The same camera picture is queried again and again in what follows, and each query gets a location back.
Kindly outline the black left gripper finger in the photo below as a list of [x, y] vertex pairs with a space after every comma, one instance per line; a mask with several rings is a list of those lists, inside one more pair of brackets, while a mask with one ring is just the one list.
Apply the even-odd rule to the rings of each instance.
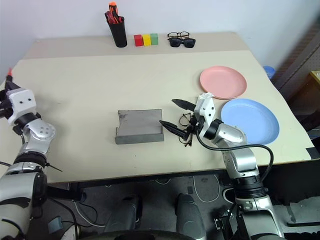
[[21, 88], [20, 86], [18, 86], [17, 84], [15, 84], [13, 82], [12, 75], [8, 74], [5, 79], [5, 90], [12, 91], [12, 90], [20, 89], [20, 88]]

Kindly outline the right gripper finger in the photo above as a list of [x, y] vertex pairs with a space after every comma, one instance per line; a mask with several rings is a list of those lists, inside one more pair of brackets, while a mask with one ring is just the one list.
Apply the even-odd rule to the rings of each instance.
[[194, 111], [196, 107], [194, 103], [182, 99], [172, 99], [171, 101], [175, 103], [178, 107], [188, 111]]
[[188, 137], [188, 133], [185, 130], [179, 129], [177, 125], [163, 120], [159, 120], [159, 122], [170, 133], [178, 137]]

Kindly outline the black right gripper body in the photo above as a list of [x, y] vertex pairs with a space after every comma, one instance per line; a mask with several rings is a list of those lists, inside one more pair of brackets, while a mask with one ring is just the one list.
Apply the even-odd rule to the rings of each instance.
[[195, 114], [192, 114], [189, 120], [189, 125], [185, 129], [183, 140], [186, 141], [190, 135], [195, 135], [197, 131], [200, 131], [201, 129], [202, 129], [202, 117], [200, 116], [199, 119], [197, 119]]

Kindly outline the black-framed clear glasses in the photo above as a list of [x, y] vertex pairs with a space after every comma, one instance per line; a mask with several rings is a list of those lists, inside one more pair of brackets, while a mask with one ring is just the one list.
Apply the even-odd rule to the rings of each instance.
[[[191, 120], [191, 113], [184, 113], [180, 118], [179, 118], [179, 125], [183, 127], [183, 130], [186, 131], [188, 126], [190, 125], [190, 120]], [[181, 137], [178, 138], [179, 142], [183, 144], [185, 147], [191, 147], [193, 143], [193, 134], [190, 133], [189, 136], [187, 137], [187, 140], [183, 140]]]

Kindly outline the grey glasses case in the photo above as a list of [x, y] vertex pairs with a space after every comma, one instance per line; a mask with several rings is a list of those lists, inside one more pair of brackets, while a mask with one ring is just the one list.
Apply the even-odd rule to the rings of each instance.
[[160, 123], [161, 109], [119, 110], [119, 126], [116, 128], [117, 145], [154, 143], [164, 141]]

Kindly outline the thin-framed clear glasses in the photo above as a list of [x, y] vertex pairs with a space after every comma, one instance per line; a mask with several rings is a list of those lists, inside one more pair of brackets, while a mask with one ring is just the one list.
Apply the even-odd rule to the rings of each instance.
[[182, 32], [170, 32], [167, 34], [167, 37], [170, 38], [179, 38], [179, 39], [185, 39], [190, 37], [190, 33], [187, 31], [182, 31]]

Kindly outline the black cup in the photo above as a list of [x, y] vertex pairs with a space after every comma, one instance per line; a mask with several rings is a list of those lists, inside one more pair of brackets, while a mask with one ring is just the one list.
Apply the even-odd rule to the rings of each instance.
[[120, 23], [109, 23], [109, 21], [107, 21], [114, 43], [118, 48], [124, 48], [127, 46], [125, 18], [121, 16], [121, 19], [122, 21]]

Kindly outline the pink plate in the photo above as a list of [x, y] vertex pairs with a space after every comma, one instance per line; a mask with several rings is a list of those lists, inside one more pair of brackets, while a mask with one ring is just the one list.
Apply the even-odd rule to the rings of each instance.
[[235, 99], [247, 90], [244, 76], [227, 66], [212, 66], [203, 70], [199, 82], [205, 92], [221, 100]]

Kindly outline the blue plate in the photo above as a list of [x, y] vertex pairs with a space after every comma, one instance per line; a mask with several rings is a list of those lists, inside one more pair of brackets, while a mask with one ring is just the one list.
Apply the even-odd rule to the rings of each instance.
[[252, 99], [230, 100], [223, 105], [220, 115], [225, 124], [241, 129], [249, 144], [270, 144], [280, 133], [280, 125], [273, 112]]

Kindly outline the black sunglasses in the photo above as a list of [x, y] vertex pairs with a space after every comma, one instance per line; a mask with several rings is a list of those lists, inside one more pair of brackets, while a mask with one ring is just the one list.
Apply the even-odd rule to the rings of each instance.
[[183, 45], [185, 48], [193, 48], [195, 46], [196, 40], [193, 38], [178, 38], [171, 37], [168, 39], [169, 44], [173, 48], [178, 48], [180, 45]]

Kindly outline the dark rounded robot leg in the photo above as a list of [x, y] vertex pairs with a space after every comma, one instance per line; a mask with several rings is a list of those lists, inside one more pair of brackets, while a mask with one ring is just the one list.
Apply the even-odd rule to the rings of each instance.
[[204, 221], [191, 195], [180, 193], [175, 202], [176, 232], [194, 240], [207, 240]]
[[104, 233], [135, 230], [143, 211], [143, 200], [139, 195], [123, 198], [112, 210], [103, 230]]

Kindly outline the blue water jug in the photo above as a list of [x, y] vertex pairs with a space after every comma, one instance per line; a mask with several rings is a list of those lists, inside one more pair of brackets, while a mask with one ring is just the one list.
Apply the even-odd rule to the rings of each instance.
[[276, 73], [276, 70], [272, 66], [264, 65], [264, 71], [266, 72], [267, 77], [271, 80]]

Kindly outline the orange-capped black marker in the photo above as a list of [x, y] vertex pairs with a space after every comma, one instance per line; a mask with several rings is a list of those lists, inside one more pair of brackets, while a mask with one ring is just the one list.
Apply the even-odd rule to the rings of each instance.
[[115, 24], [118, 24], [119, 23], [118, 8], [115, 1], [112, 1], [109, 3], [109, 11], [113, 18], [112, 22]]

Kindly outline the grey-blue foot pedal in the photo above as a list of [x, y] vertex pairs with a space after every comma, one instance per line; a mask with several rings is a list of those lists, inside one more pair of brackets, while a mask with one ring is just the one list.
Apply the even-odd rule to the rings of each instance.
[[53, 218], [51, 221], [47, 224], [48, 227], [48, 233], [53, 234], [63, 228], [62, 219], [60, 216], [57, 216]]

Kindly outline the yellow wooden box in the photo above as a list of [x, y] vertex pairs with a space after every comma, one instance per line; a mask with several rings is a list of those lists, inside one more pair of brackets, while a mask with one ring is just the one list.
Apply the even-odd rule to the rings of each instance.
[[309, 73], [311, 78], [317, 82], [317, 84], [320, 86], [320, 70], [313, 70]]

